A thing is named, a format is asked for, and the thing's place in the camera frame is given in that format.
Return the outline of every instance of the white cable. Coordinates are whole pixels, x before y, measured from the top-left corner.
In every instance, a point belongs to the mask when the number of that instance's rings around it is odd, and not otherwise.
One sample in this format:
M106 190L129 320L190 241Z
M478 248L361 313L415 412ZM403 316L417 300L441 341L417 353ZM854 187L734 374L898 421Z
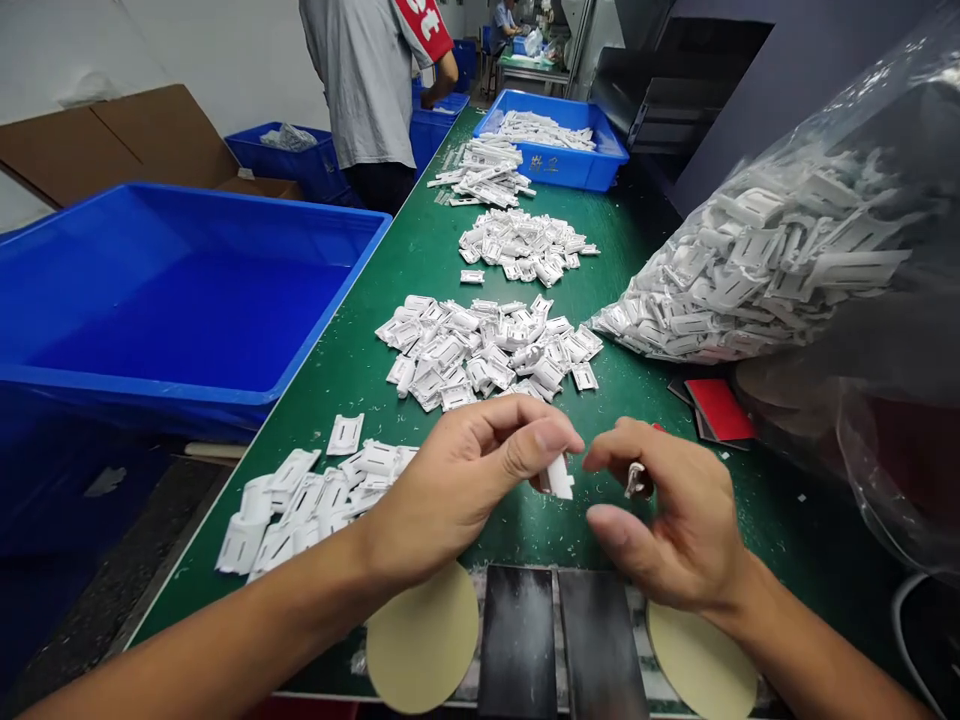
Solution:
M907 669L913 676L913 681L917 684L917 687L920 688L920 692L923 693L923 697L926 699L930 707L933 708L933 711L937 713L937 716L940 718L940 720L947 720L946 715L943 714L943 710L940 709L940 706L937 704L937 701L934 699L930 690L927 689L926 683L924 683L923 679L920 677L920 673L913 664L913 660L910 659L910 652L907 650L907 643L903 638L903 624L900 620L900 614L903 610L903 601L907 599L907 596L913 592L917 585L928 578L928 575L924 575L922 573L907 578L906 582L899 587L896 594L893 596L893 605L891 607L891 615L893 616L893 633L897 638L897 647L900 649L900 655L903 657L903 661L907 664Z

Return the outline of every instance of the beige circular pad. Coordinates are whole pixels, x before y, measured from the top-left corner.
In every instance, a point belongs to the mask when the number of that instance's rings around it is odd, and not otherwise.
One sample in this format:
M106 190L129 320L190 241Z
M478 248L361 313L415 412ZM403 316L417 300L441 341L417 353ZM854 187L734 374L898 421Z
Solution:
M744 720L757 698L757 670L737 644L703 618L647 603L647 632L677 695L705 720Z
M470 576L449 565L384 605L367 628L367 667L380 698L408 715L433 710L460 685L477 647Z

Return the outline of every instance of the gray cloth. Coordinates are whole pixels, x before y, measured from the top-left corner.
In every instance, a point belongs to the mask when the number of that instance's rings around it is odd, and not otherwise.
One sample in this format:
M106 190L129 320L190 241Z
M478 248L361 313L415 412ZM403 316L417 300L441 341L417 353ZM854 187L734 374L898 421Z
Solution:
M340 167L416 168L411 56L421 68L434 61L396 1L300 0L300 18L323 81Z
M493 6L493 13L490 16L490 52L499 55L507 46L508 42L513 42L511 38L503 31L504 28L516 27L511 12L505 2L500 0Z

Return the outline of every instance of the red sleeve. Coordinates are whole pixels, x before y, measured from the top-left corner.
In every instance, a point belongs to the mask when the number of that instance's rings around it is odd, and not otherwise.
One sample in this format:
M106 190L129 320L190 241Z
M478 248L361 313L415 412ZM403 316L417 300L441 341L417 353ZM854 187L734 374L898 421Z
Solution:
M453 40L443 24L436 0L393 0L396 3L403 35L418 61L435 63L453 50Z

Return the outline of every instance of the hand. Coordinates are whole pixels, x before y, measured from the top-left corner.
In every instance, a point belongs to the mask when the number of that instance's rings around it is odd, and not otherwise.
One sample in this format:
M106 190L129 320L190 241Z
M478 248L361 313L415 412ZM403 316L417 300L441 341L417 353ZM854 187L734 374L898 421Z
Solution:
M656 483L659 514L648 528L620 508L590 508L604 550L654 602L692 612L736 604L752 562L727 469L709 450L631 418L593 441L583 469L609 469L624 482L634 460Z
M497 503L560 453L583 452L570 420L525 395L444 415L362 525L374 577L396 590L423 582L480 534Z

